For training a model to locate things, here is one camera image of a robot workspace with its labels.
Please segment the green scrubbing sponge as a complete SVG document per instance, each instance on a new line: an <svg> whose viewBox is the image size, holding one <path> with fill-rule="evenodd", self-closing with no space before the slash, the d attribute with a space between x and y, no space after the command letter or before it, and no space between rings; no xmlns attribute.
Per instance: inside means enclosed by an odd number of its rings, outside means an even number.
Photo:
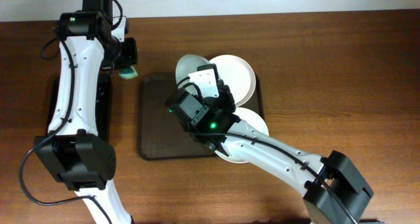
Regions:
<svg viewBox="0 0 420 224"><path fill-rule="evenodd" d="M119 71L119 77L122 79L133 79L138 76L136 69L133 66Z"/></svg>

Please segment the white plate top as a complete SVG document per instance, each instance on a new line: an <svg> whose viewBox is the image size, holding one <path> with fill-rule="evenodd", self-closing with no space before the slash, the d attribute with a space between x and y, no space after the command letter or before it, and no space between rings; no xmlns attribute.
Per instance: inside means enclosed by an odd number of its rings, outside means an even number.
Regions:
<svg viewBox="0 0 420 224"><path fill-rule="evenodd" d="M210 63L216 64L219 77L229 86L236 106L245 104L252 97L257 80L247 61L234 55L219 55Z"/></svg>

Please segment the white plate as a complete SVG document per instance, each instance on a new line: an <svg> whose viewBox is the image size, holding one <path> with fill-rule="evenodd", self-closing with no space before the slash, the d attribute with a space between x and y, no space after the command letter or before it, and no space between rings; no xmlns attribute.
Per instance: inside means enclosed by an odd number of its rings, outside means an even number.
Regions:
<svg viewBox="0 0 420 224"><path fill-rule="evenodd" d="M236 106L245 104L252 97L257 80L247 61L234 55L219 55L210 63L216 64L219 77L229 86Z"/></svg>
<svg viewBox="0 0 420 224"><path fill-rule="evenodd" d="M263 118L257 114L256 112L242 107L237 107L236 111L234 112L235 115L237 115L240 119L245 120L250 126L255 128L256 130L260 131L261 133L264 133L265 135L269 135L268 127L266 122L263 120ZM232 162L235 164L245 164L245 160L240 160L237 158L233 158L231 156L224 155L223 153L219 151L215 151L215 154L222 158L223 160L226 160L228 162Z"/></svg>

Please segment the pale blue-white plate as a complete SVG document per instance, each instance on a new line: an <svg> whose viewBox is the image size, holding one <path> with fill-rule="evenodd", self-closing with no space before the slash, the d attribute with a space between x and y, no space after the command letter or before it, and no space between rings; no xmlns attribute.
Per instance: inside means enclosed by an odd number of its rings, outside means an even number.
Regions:
<svg viewBox="0 0 420 224"><path fill-rule="evenodd" d="M178 62L175 69L175 79L177 85L180 85L180 82L188 77L188 74L194 73L197 71L199 66L208 65L210 62L203 58L202 56L198 55L184 55L182 56Z"/></svg>

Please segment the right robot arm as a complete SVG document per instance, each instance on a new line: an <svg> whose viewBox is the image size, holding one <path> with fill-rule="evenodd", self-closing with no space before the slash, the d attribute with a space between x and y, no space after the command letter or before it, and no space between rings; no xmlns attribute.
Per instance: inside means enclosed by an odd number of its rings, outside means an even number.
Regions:
<svg viewBox="0 0 420 224"><path fill-rule="evenodd" d="M233 95L215 64L197 66L176 83L165 105L195 142L287 183L302 196L313 223L359 223L373 190L348 156L305 152L254 128L235 114Z"/></svg>

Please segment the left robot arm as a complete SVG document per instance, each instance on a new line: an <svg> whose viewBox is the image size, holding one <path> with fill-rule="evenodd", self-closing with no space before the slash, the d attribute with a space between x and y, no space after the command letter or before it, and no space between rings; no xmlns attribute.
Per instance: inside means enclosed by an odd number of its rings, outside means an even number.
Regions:
<svg viewBox="0 0 420 224"><path fill-rule="evenodd" d="M97 223L132 223L114 184L116 153L99 127L108 126L110 100L98 102L100 80L138 62L128 19L113 16L117 0L83 0L82 8L63 13L55 33L61 71L54 113L37 154L53 179L75 192Z"/></svg>

